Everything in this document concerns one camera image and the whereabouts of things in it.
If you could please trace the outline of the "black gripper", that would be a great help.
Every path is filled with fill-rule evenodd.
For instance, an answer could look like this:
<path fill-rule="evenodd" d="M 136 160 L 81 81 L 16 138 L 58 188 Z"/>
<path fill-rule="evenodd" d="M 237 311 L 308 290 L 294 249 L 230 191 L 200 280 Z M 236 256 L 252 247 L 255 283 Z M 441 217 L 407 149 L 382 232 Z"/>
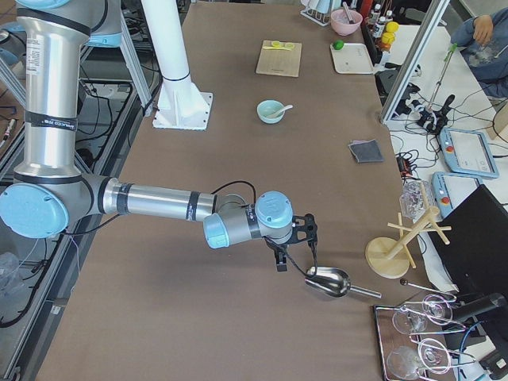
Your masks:
<path fill-rule="evenodd" d="M 267 246 L 274 252 L 275 266 L 277 272 L 287 271 L 287 246 L 275 243 L 270 237 L 264 238 Z"/>

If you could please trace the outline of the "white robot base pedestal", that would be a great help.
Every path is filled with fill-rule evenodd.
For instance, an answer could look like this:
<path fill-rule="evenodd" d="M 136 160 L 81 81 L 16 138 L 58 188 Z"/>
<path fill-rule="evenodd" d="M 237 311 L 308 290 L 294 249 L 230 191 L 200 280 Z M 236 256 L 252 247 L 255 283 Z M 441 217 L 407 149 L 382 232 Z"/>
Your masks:
<path fill-rule="evenodd" d="M 153 126 L 203 131 L 213 95 L 192 81 L 176 2 L 146 0 L 142 6 L 163 79 Z"/>

